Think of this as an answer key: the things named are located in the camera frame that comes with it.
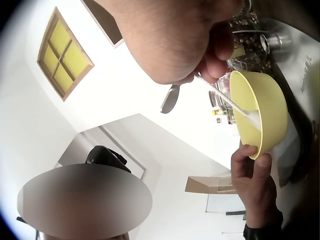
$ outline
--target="knife blade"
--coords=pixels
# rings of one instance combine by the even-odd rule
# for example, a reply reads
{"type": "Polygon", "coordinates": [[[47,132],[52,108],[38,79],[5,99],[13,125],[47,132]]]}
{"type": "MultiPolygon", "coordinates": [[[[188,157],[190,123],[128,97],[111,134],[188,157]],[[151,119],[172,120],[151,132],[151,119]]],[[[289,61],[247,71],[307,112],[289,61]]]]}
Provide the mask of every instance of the knife blade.
{"type": "Polygon", "coordinates": [[[171,110],[174,108],[174,106],[177,103],[178,97],[179,97],[179,91],[180,86],[179,85],[171,85],[171,88],[169,89],[162,105],[160,112],[167,114],[171,112],[171,110]]]}

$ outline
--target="black camera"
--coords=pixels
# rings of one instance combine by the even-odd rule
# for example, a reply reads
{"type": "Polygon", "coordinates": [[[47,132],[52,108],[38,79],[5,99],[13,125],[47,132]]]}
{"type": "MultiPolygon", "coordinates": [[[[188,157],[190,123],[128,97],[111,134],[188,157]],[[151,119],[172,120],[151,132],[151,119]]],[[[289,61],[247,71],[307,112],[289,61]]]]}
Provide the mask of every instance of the black camera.
{"type": "Polygon", "coordinates": [[[95,146],[89,152],[85,163],[107,165],[131,173],[130,169],[125,166],[127,164],[127,160],[125,160],[120,154],[116,153],[115,151],[101,145],[95,146]]]}

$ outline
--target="watch strap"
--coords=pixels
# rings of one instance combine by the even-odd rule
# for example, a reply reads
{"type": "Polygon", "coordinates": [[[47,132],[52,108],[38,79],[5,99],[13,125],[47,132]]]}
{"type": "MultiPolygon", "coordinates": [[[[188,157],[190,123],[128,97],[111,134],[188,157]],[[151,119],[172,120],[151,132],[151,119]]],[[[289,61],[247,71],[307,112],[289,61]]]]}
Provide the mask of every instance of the watch strap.
{"type": "Polygon", "coordinates": [[[278,210],[277,220],[272,225],[264,228],[249,228],[247,225],[244,227],[243,237],[246,240],[270,240],[280,239],[281,226],[283,222],[283,214],[278,210]]]}

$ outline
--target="bowl rim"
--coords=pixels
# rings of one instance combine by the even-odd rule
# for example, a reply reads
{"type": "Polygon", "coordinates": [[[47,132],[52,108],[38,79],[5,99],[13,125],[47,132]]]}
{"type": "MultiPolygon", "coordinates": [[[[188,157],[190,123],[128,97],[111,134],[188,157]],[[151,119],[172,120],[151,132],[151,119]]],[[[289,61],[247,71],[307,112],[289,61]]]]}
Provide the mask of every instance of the bowl rim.
{"type": "Polygon", "coordinates": [[[247,78],[241,73],[242,71],[232,71],[231,75],[232,75],[234,72],[240,74],[240,75],[242,76],[242,78],[246,81],[246,83],[248,84],[248,86],[249,86],[249,88],[250,88],[250,90],[251,90],[251,93],[252,93],[252,95],[253,95],[253,97],[254,97],[254,100],[255,100],[256,105],[257,105],[257,108],[258,108],[259,118],[260,118],[260,126],[261,126],[261,141],[260,141],[260,146],[259,146],[259,149],[258,149],[257,153],[254,154],[255,157],[254,157],[254,158],[251,158],[251,157],[249,156],[251,159],[256,159],[256,158],[260,155],[260,152],[261,152],[261,149],[262,149],[262,143],[263,143],[263,125],[262,125],[262,117],[261,117],[261,111],[260,111],[259,103],[258,103],[256,94],[254,93],[251,84],[248,82],[247,78]]]}

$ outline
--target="window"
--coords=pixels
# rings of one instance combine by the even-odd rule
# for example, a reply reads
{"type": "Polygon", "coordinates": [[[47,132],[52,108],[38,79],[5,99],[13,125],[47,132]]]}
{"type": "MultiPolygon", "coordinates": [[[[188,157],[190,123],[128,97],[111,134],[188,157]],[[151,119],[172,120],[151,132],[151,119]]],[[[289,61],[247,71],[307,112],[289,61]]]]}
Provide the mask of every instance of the window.
{"type": "Polygon", "coordinates": [[[63,101],[94,66],[57,8],[45,31],[38,64],[63,101]]]}
{"type": "Polygon", "coordinates": [[[81,0],[110,44],[116,48],[123,43],[123,38],[113,16],[94,0],[81,0]]]}

